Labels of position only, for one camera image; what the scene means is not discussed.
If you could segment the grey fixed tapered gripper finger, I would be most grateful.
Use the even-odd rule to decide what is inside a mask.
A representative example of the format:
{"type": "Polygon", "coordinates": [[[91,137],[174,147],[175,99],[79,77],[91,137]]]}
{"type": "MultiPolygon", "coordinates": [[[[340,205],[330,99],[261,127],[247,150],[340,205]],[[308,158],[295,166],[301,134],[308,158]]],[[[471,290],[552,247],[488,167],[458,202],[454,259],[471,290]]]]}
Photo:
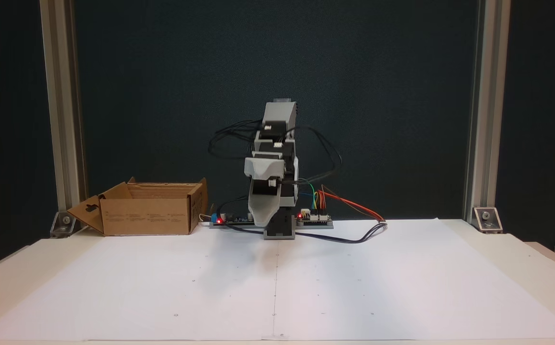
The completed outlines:
{"type": "Polygon", "coordinates": [[[248,209],[255,226],[266,227],[280,209],[280,196],[249,194],[248,209]]]}

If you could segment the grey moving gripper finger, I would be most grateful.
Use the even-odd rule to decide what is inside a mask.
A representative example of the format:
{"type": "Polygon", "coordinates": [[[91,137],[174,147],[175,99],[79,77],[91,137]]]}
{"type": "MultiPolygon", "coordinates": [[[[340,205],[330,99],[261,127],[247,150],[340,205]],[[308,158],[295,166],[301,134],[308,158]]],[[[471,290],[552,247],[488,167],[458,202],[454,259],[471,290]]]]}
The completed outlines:
{"type": "Polygon", "coordinates": [[[281,159],[262,159],[247,157],[244,161],[244,174],[251,179],[283,179],[285,161],[281,159]]]}

